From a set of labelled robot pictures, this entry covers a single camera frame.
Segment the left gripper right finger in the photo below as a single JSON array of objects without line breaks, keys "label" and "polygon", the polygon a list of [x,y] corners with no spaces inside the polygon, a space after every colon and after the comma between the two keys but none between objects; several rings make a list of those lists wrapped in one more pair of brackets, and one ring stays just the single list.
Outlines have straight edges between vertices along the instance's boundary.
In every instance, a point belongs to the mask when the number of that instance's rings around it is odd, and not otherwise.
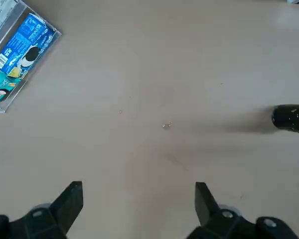
[{"label": "left gripper right finger", "polygon": [[282,220],[259,217],[251,223],[231,209],[222,209],[206,183],[195,183],[195,210],[200,225],[187,239],[297,239]]}]

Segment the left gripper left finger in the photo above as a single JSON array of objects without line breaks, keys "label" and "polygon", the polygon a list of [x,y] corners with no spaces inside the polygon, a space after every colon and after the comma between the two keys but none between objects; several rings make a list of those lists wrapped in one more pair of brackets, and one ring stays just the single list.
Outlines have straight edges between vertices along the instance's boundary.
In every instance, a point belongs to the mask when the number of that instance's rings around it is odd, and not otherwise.
[{"label": "left gripper left finger", "polygon": [[0,239],[66,239],[83,208],[83,183],[71,182],[52,202],[32,208],[10,221],[0,215]]}]

